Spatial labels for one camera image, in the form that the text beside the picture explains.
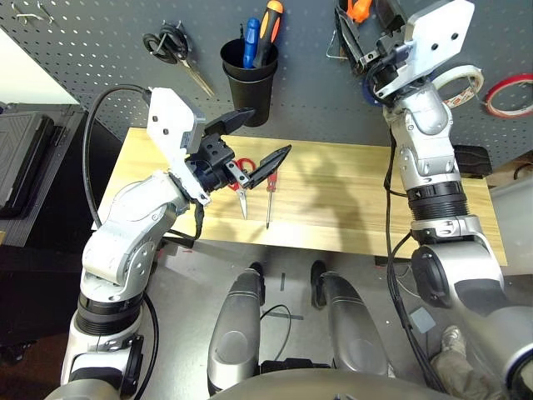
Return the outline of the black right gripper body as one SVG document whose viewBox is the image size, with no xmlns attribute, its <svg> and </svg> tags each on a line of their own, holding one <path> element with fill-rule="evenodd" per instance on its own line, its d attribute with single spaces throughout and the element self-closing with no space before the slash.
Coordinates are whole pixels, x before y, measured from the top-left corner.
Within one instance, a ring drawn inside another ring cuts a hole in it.
<svg viewBox="0 0 533 400">
<path fill-rule="evenodd" d="M 403 34 L 382 34 L 373 49 L 360 46 L 366 64 L 365 69 L 357 69 L 363 78 L 363 97 L 367 101 L 385 101 L 388 94 L 384 88 L 400 76 L 398 70 L 414 52 L 415 41 L 405 39 Z"/>
</svg>

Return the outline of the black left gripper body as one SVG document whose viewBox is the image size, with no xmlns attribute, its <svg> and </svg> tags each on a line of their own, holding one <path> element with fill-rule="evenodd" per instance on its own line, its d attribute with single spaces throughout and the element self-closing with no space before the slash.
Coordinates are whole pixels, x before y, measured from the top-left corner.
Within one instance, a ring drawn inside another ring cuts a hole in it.
<svg viewBox="0 0 533 400">
<path fill-rule="evenodd" d="M 235 153 L 219 134 L 205 136 L 198 151 L 186 159 L 186 165 L 206 193 L 234 183 L 245 188 L 250 178 L 234 160 Z"/>
</svg>

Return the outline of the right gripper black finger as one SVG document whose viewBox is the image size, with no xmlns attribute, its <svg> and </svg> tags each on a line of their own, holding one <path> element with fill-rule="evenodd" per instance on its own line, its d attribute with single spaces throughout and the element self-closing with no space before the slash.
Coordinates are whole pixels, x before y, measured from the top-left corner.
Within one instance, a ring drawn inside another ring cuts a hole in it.
<svg viewBox="0 0 533 400">
<path fill-rule="evenodd" d="M 338 4 L 334 8 L 336 17 L 336 30 L 339 35 L 341 47 L 352 69 L 365 69 L 364 53 L 358 42 L 359 31 L 356 24 L 347 12 Z"/>
<path fill-rule="evenodd" d="M 405 26 L 407 18 L 397 0 L 375 0 L 374 8 L 385 34 L 393 34 Z"/>
</svg>

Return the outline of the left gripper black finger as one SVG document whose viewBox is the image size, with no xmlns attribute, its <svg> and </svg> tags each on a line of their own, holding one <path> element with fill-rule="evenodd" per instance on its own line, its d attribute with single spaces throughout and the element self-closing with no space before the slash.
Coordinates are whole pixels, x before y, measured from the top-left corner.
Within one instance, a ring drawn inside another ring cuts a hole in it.
<svg viewBox="0 0 533 400">
<path fill-rule="evenodd" d="M 249 175 L 248 188 L 254 188 L 276 172 L 291 151 L 291 145 L 281 147 L 263 158 L 259 167 Z"/>
<path fill-rule="evenodd" d="M 243 126 L 255 114 L 253 107 L 243 107 L 226 112 L 204 127 L 204 135 L 228 135 Z"/>
</svg>

